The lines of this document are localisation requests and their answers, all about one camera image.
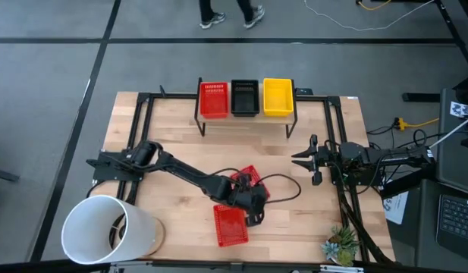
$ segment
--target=red basket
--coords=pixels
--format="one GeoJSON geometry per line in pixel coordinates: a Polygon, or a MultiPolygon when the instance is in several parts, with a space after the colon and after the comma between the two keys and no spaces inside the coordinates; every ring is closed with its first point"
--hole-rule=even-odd
{"type": "Polygon", "coordinates": [[[249,241],[242,209],[216,205],[213,206],[213,214],[215,216],[218,246],[233,246],[249,241]]]}
{"type": "Polygon", "coordinates": [[[200,84],[200,114],[204,118],[226,118],[228,114],[227,83],[200,84]]]}
{"type": "MultiPolygon", "coordinates": [[[[247,167],[243,168],[242,170],[240,170],[240,172],[242,172],[244,174],[250,174],[250,186],[254,186],[261,179],[261,177],[259,176],[259,174],[257,173],[257,170],[254,168],[253,165],[250,165],[250,166],[247,166],[247,167]]],[[[232,174],[231,178],[234,179],[234,180],[238,179],[239,178],[239,173],[232,174]]],[[[267,195],[267,198],[269,199],[269,197],[271,197],[271,194],[267,190],[267,187],[265,186],[265,184],[262,181],[260,181],[259,183],[264,186],[265,194],[267,195]]]]}

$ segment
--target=succulent plant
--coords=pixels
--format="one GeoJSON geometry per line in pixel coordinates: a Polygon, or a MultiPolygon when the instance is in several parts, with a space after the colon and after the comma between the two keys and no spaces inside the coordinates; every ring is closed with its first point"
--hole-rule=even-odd
{"type": "Polygon", "coordinates": [[[336,234],[336,235],[333,235],[331,236],[331,238],[328,240],[328,242],[330,243],[341,243],[341,236],[336,234]]]}
{"type": "Polygon", "coordinates": [[[341,249],[350,251],[353,256],[358,252],[359,243],[355,241],[355,234],[349,227],[339,228],[334,226],[331,228],[333,236],[328,240],[330,243],[337,243],[341,249]]]}
{"type": "Polygon", "coordinates": [[[326,259],[337,259],[338,252],[340,251],[340,247],[337,243],[330,243],[326,241],[325,244],[322,244],[322,251],[326,255],[326,259]]]}
{"type": "Polygon", "coordinates": [[[353,266],[353,256],[348,249],[341,249],[338,251],[337,262],[342,266],[353,266]]]}

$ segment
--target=yellow cable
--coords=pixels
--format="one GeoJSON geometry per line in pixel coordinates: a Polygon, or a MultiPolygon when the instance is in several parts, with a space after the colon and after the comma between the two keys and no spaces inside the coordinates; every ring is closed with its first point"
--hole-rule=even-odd
{"type": "Polygon", "coordinates": [[[362,8],[365,8],[367,11],[375,11],[375,10],[378,10],[380,9],[381,7],[385,6],[386,4],[390,3],[392,0],[387,0],[386,3],[382,4],[382,5],[379,5],[378,7],[374,7],[374,8],[368,8],[366,7],[361,1],[358,3],[359,5],[362,6],[362,8]]]}
{"type": "Polygon", "coordinates": [[[427,121],[427,122],[424,122],[424,123],[421,123],[421,124],[407,124],[406,127],[422,127],[422,126],[425,126],[427,124],[431,124],[433,122],[436,122],[436,121],[439,121],[439,118],[435,118],[433,120],[430,120],[430,121],[427,121]]]}

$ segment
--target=white cylinder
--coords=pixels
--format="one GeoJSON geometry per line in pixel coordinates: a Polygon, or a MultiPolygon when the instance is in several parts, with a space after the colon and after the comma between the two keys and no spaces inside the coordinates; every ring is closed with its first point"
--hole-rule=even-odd
{"type": "Polygon", "coordinates": [[[114,197],[93,196],[68,215],[61,229],[61,246],[68,258],[83,265],[136,259],[149,254],[155,244],[156,221],[149,213],[114,197]],[[109,231],[122,214],[127,222],[124,236],[112,249],[109,231]]]}

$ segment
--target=paper sheet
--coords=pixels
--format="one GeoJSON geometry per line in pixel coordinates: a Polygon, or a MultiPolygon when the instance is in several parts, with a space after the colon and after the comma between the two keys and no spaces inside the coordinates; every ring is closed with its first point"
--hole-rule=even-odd
{"type": "Polygon", "coordinates": [[[451,102],[449,113],[455,117],[464,118],[468,116],[468,105],[459,102],[451,102]]]}
{"type": "Polygon", "coordinates": [[[405,192],[384,200],[383,206],[385,211],[385,218],[387,220],[394,222],[395,224],[402,224],[408,194],[408,192],[405,192]]]}

